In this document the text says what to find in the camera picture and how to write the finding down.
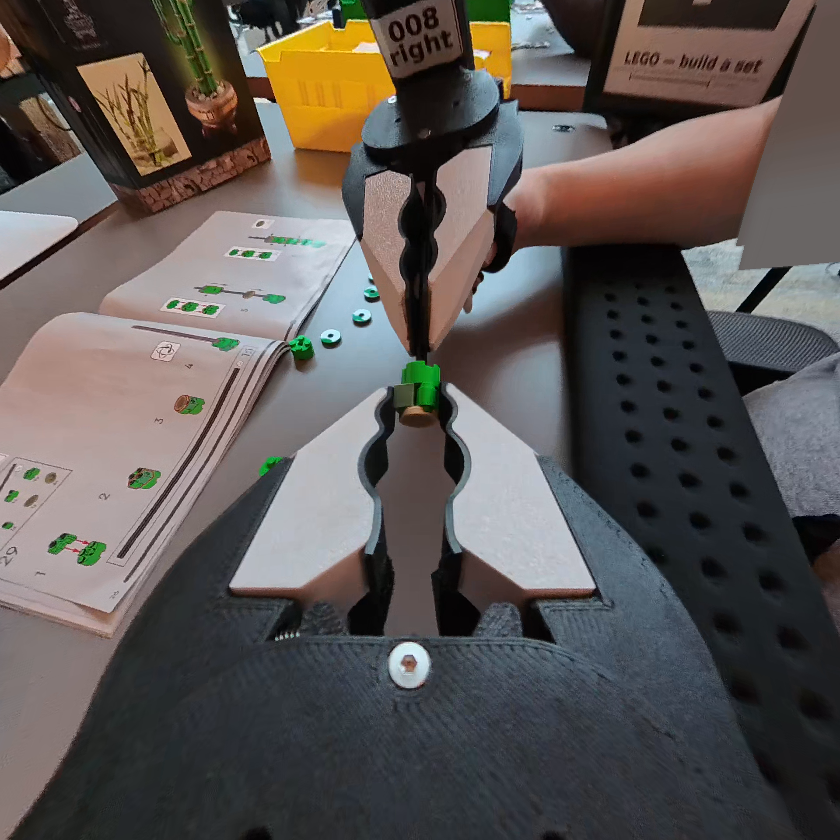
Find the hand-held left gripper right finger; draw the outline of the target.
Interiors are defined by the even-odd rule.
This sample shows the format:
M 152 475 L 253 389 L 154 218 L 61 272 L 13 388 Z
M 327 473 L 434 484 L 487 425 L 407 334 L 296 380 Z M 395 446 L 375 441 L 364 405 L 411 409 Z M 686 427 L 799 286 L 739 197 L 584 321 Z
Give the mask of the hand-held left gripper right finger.
M 536 602 L 592 598 L 592 572 L 536 451 L 454 385 L 442 385 L 439 409 L 455 484 L 432 574 L 439 633 L 470 636 L 495 604 L 528 624 Z

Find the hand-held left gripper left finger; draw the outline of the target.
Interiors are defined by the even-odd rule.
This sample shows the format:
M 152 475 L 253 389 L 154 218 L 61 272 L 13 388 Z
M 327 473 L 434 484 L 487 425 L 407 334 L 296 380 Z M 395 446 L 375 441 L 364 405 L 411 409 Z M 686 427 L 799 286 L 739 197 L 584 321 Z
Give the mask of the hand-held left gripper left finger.
M 377 486 L 396 412 L 380 388 L 292 457 L 229 583 L 240 596 L 275 596 L 305 611 L 328 603 L 352 634 L 381 636 L 392 599 Z

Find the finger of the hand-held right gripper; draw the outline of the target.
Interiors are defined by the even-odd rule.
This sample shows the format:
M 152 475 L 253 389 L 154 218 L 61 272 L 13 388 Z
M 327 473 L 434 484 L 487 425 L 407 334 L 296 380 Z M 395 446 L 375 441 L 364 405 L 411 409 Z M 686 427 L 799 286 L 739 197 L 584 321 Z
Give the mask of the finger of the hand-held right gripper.
M 436 174 L 445 212 L 434 231 L 437 257 L 427 279 L 431 351 L 455 324 L 494 238 L 494 214 L 487 204 L 491 155 L 489 145 L 463 150 Z
M 410 175 L 383 171 L 365 179 L 362 250 L 385 315 L 409 354 L 424 353 L 421 249 L 413 230 L 420 207 Z

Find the long black axle rod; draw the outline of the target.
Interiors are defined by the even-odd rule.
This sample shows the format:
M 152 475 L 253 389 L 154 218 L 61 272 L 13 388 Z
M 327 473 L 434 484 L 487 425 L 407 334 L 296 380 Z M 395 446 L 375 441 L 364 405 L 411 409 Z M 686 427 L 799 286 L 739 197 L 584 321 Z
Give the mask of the long black axle rod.
M 435 188 L 428 179 L 415 181 L 413 186 L 411 206 L 406 210 L 409 223 L 406 314 L 410 354 L 415 360 L 426 362 L 430 351 L 428 278 L 437 257 L 434 230 L 438 208 Z

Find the green round brick stack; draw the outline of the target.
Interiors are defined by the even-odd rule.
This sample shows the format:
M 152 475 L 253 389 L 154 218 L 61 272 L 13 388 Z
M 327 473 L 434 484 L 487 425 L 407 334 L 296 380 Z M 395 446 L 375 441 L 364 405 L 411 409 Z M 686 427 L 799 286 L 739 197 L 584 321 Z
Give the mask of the green round brick stack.
M 438 421 L 441 386 L 440 368 L 422 360 L 410 361 L 402 380 L 393 389 L 393 405 L 400 423 L 407 427 L 428 427 Z

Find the person's right forearm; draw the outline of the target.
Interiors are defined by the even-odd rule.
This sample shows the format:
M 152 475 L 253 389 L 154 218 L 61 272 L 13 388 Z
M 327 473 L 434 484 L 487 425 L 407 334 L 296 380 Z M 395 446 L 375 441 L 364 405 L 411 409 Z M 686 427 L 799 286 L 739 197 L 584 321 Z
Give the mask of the person's right forearm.
M 560 243 L 693 248 L 738 237 L 781 101 L 682 122 L 564 165 L 553 218 Z

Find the grey desk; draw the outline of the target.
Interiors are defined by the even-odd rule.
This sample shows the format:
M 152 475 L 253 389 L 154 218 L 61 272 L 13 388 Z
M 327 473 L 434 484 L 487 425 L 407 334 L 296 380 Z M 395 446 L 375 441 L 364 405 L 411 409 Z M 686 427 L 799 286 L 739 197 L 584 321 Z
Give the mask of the grey desk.
M 271 161 L 211 192 L 153 216 L 113 204 L 63 248 L 2 289 L 2 378 L 45 323 L 93 312 L 108 292 L 168 256 L 216 211 L 283 217 L 341 217 L 348 156 L 294 150 L 279 107 L 258 103 Z M 565 429 L 563 292 L 557 248 L 518 252 L 480 285 L 435 361 L 444 380 L 480 404 L 522 441 L 568 463 Z M 286 355 L 183 525 L 137 595 L 118 633 L 104 639 L 2 609 L 2 838 L 54 775 L 112 653 L 142 604 L 184 550 L 257 479 L 266 457 L 290 455 L 376 388 L 398 382 L 402 346 L 374 306 L 354 327 L 369 270 L 354 246 L 304 329 L 318 340 L 341 331 L 336 349 L 303 366 Z M 441 430 L 399 427 L 388 441 L 379 484 L 395 589 L 386 631 L 437 632 L 430 574 L 436 568 L 452 482 Z

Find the green storage bin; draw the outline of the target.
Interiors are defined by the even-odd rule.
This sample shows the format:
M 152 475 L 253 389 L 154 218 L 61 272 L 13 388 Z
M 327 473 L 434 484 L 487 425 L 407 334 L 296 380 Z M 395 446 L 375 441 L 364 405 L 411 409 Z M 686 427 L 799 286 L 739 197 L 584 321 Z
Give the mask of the green storage bin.
M 361 1 L 340 1 L 345 22 L 366 19 Z M 467 1 L 466 8 L 471 22 L 510 23 L 512 1 Z

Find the yellow storage bin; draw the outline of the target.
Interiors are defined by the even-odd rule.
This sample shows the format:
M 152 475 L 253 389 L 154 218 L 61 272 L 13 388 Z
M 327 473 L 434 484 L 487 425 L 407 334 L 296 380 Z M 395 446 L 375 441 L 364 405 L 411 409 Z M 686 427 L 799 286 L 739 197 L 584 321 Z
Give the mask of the yellow storage bin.
M 511 27 L 469 24 L 476 68 L 511 94 Z M 323 22 L 259 49 L 295 148 L 349 152 L 371 111 L 395 95 L 371 24 Z

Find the row of small green pieces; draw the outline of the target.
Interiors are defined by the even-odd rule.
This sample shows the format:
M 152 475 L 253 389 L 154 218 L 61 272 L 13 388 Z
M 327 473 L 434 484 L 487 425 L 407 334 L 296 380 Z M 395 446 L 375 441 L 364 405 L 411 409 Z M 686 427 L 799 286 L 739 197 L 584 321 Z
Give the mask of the row of small green pieces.
M 373 276 L 369 275 L 370 284 L 363 291 L 364 299 L 367 302 L 376 302 L 380 300 L 380 292 L 373 282 Z M 369 309 L 356 309 L 351 314 L 352 322 L 355 327 L 362 328 L 367 326 L 372 319 L 371 311 Z M 324 330 L 319 337 L 321 345 L 327 349 L 333 349 L 341 345 L 343 340 L 342 333 L 337 329 Z M 309 337 L 299 335 L 289 343 L 289 350 L 292 358 L 296 362 L 310 361 L 314 358 L 314 344 Z M 259 468 L 259 477 L 268 473 L 275 465 L 279 464 L 284 458 L 269 457 Z

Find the black perforated mat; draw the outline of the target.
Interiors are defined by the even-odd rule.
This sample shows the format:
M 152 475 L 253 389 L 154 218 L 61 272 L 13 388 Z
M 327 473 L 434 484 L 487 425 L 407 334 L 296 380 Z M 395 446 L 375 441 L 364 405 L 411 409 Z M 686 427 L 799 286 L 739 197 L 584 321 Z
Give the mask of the black perforated mat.
M 703 636 L 759 770 L 838 838 L 838 633 L 685 261 L 563 252 L 575 479 Z

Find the open instruction booklet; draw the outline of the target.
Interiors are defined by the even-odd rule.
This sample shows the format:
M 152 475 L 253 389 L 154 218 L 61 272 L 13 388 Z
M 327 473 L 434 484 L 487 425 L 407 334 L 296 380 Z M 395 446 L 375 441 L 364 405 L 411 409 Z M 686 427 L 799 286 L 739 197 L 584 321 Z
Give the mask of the open instruction booklet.
M 112 637 L 355 240 L 216 212 L 2 384 L 2 607 Z

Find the black framed marker sign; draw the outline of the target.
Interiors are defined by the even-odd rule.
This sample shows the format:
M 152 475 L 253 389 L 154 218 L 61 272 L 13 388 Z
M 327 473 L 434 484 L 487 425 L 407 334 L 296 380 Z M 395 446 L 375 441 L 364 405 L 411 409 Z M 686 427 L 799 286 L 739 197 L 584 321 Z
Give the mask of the black framed marker sign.
M 813 1 L 611 1 L 585 111 L 692 119 L 782 95 Z

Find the black toy set box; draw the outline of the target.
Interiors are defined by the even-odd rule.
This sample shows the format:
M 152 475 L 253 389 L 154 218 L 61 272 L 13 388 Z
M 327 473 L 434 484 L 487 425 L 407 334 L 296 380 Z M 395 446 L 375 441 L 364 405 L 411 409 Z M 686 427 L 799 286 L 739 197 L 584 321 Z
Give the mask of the black toy set box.
M 137 213 L 157 214 L 270 160 L 224 2 L 2 1 L 1 19 Z

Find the black office chair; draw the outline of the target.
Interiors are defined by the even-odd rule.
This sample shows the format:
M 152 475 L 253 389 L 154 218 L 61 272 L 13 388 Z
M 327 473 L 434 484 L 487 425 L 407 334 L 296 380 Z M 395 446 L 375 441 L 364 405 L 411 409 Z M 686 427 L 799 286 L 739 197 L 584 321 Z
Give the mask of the black office chair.
M 839 351 L 827 333 L 801 322 L 738 311 L 707 315 L 741 396 Z

